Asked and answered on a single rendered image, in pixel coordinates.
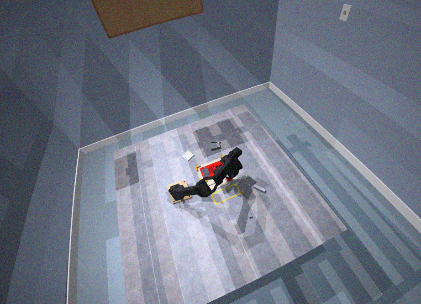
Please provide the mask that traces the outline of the white flat rectangular slab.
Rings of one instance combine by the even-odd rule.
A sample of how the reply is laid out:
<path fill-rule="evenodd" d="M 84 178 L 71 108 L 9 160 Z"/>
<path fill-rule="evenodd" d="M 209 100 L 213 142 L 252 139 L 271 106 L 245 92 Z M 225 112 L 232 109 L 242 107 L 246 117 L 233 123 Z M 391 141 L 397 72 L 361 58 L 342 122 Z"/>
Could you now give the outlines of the white flat rectangular slab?
<path fill-rule="evenodd" d="M 186 151 L 181 157 L 184 158 L 186 161 L 189 161 L 193 156 L 193 153 L 191 153 L 190 151 Z"/>

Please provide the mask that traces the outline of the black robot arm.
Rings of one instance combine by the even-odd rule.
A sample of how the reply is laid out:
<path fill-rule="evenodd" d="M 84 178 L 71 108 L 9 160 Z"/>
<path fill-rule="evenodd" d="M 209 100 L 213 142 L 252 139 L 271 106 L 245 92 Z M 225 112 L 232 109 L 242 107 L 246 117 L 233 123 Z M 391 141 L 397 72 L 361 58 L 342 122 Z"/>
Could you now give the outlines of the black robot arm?
<path fill-rule="evenodd" d="M 242 155 L 242 150 L 236 147 L 229 152 L 228 155 L 223 156 L 220 162 L 223 164 L 221 169 L 213 176 L 205 177 L 195 186 L 184 187 L 183 185 L 175 184 L 170 187 L 168 192 L 175 199 L 175 201 L 182 200 L 185 196 L 198 195 L 200 197 L 208 197 L 215 192 L 217 187 L 223 183 L 224 178 L 228 175 L 230 179 L 233 179 L 239 174 L 239 170 L 234 167 L 238 166 L 240 161 L 238 157 Z M 215 187 L 211 190 L 205 180 L 212 180 L 216 183 Z"/>

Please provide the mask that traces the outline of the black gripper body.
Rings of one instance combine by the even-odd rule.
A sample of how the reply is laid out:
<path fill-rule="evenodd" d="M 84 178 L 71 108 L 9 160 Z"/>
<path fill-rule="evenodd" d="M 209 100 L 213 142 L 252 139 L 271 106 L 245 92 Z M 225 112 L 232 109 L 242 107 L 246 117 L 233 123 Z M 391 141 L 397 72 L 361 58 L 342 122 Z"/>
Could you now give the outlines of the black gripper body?
<path fill-rule="evenodd" d="M 238 166 L 236 166 L 236 167 L 234 167 L 235 169 L 237 168 L 238 170 L 241 170 L 242 168 L 243 168 L 243 166 L 242 166 L 242 164 L 241 164 L 241 162 L 239 163 L 239 165 Z M 215 169 L 213 172 L 214 172 L 214 174 L 216 174 L 217 172 L 219 171 L 219 168 L 218 169 Z"/>

